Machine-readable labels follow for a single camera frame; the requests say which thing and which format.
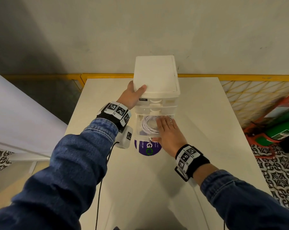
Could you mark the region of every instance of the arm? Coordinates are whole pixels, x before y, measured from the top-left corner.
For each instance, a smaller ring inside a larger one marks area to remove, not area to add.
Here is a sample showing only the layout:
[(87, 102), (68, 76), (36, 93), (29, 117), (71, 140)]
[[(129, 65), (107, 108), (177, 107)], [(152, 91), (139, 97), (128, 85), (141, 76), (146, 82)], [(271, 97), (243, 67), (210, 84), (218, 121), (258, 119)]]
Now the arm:
[[(130, 82), (117, 102), (133, 108), (145, 88), (134, 92)], [(114, 123), (97, 118), (80, 135), (64, 136), (50, 166), (31, 176), (12, 205), (0, 209), (0, 229), (80, 229), (79, 218), (106, 174), (117, 134)]]
[[(157, 119), (161, 138), (154, 138), (172, 157), (187, 144), (174, 119)], [(289, 210), (269, 194), (208, 163), (193, 172), (202, 193), (231, 230), (289, 229)]]

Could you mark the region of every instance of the denim jacket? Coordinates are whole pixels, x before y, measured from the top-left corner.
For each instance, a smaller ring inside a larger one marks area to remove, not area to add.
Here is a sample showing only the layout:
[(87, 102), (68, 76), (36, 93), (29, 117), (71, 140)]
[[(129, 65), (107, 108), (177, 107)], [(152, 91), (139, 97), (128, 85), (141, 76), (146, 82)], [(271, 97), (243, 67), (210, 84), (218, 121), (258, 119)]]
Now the denim jacket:
[[(106, 174), (117, 134), (112, 122), (97, 118), (80, 135), (64, 136), (50, 166), (31, 176), (12, 204), (0, 209), (0, 229), (80, 229), (79, 218)], [(289, 210), (225, 170), (209, 175), (201, 191), (229, 229), (289, 229)]]

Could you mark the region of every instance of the purple sticker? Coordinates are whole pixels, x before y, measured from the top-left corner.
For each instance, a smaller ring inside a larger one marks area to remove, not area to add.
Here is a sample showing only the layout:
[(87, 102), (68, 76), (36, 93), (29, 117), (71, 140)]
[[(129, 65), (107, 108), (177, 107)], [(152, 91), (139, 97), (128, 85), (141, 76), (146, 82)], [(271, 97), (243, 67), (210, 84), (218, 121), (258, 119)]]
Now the purple sticker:
[(139, 141), (139, 149), (138, 150), (142, 155), (153, 156), (156, 153), (158, 153), (161, 149), (162, 149), (162, 146), (157, 142)]

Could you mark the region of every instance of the finger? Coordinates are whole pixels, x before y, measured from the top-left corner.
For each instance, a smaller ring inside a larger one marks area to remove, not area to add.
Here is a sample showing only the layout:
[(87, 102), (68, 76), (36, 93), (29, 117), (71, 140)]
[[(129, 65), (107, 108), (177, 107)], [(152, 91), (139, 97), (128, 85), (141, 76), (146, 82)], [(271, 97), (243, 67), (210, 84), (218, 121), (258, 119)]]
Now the finger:
[(157, 124), (157, 128), (158, 128), (159, 133), (163, 133), (164, 128), (162, 127), (162, 122), (161, 122), (160, 118), (156, 119), (156, 124)]
[(153, 142), (161, 143), (161, 142), (162, 142), (162, 138), (160, 138), (160, 137), (153, 137), (153, 138), (152, 138), (152, 141), (153, 141)]
[(133, 81), (129, 82), (129, 84), (127, 85), (127, 89), (134, 92), (134, 82)]
[(164, 128), (164, 130), (166, 131), (167, 129), (169, 129), (167, 123), (166, 123), (166, 119), (165, 116), (161, 116), (160, 121), (162, 122), (162, 127)]
[(135, 93), (137, 97), (141, 97), (143, 93), (146, 91), (146, 85), (141, 86)]
[(174, 129), (178, 129), (176, 121), (174, 119), (172, 119), (171, 122), (172, 122), (172, 125), (173, 125)]
[(166, 123), (167, 123), (169, 129), (174, 129), (174, 127), (173, 127), (173, 125), (172, 125), (172, 123), (171, 123), (170, 117), (169, 117), (169, 116), (166, 116), (165, 119), (166, 119)]

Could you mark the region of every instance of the wrist strap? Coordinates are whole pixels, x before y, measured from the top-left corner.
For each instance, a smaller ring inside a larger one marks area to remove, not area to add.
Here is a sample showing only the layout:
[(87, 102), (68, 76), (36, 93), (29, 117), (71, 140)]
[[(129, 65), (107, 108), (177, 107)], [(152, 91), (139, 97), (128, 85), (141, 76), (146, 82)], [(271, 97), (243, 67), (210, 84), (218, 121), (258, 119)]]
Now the wrist strap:
[(106, 104), (97, 113), (96, 117), (112, 121), (117, 126), (119, 132), (122, 133), (131, 118), (131, 111), (123, 104), (112, 101)]
[(175, 171), (184, 181), (188, 181), (201, 165), (210, 163), (198, 149), (189, 144), (185, 144), (178, 150), (175, 159), (177, 163)]

